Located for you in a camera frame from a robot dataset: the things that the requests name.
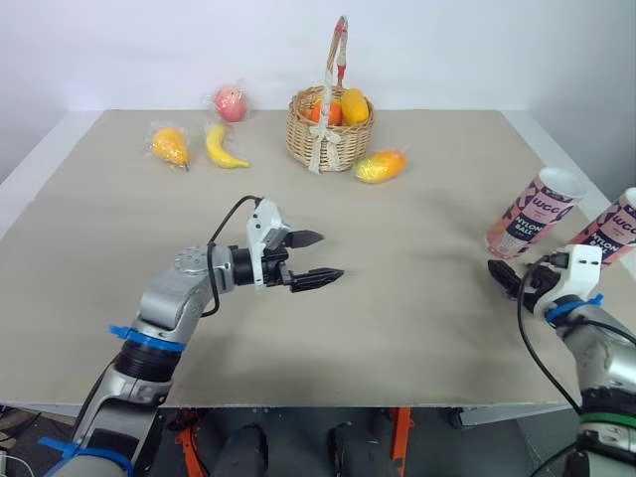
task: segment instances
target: wicker basket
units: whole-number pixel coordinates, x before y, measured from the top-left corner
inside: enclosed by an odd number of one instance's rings
[[[373,105],[369,106],[369,119],[354,126],[329,126],[329,107],[332,97],[340,97],[344,92],[342,78],[345,74],[347,51],[346,17],[340,17],[331,41],[325,86],[316,86],[298,92],[289,103],[287,114],[287,149],[291,154],[311,172],[346,171],[367,153],[367,146],[371,138],[375,112]],[[332,70],[336,50],[340,45],[338,55],[338,85],[332,85]],[[322,97],[320,121],[318,123],[304,117],[300,111],[310,108],[314,100]]]

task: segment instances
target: black cylinder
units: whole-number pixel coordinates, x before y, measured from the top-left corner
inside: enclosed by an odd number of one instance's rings
[[[181,358],[180,352],[158,350],[126,340],[115,358],[115,369],[138,380],[166,383]]]
[[[249,250],[247,248],[233,249],[232,259],[235,263],[235,284],[250,285],[254,283],[254,273],[251,269],[251,258],[249,257]]]

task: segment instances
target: orange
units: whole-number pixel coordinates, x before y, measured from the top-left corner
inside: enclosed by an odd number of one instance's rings
[[[322,100],[320,98],[316,99],[314,102],[314,106],[311,108],[311,113],[309,114],[309,119],[314,122],[320,121],[320,107],[322,104]],[[342,107],[340,103],[336,100],[331,101],[331,105],[329,106],[329,125],[330,126],[339,126],[342,124]]]

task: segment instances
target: green ring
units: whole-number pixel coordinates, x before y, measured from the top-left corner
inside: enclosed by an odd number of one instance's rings
[[[580,417],[580,423],[585,424],[587,422],[607,422],[611,424],[626,425],[627,427],[633,427],[636,429],[636,417],[614,414],[611,412],[590,412],[588,414],[583,414]]]

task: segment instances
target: orange metal frame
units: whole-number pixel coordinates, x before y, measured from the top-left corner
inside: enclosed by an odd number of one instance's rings
[[[183,448],[183,456],[186,461],[188,477],[208,477],[208,474],[206,474],[199,463],[199,459],[197,459],[195,432],[196,429],[194,426],[182,430],[177,436],[176,443],[181,444]]]
[[[404,477],[406,454],[408,452],[408,432],[415,423],[410,418],[410,407],[394,407],[391,409],[394,420],[394,443],[391,447],[391,459],[396,463],[397,472]]]

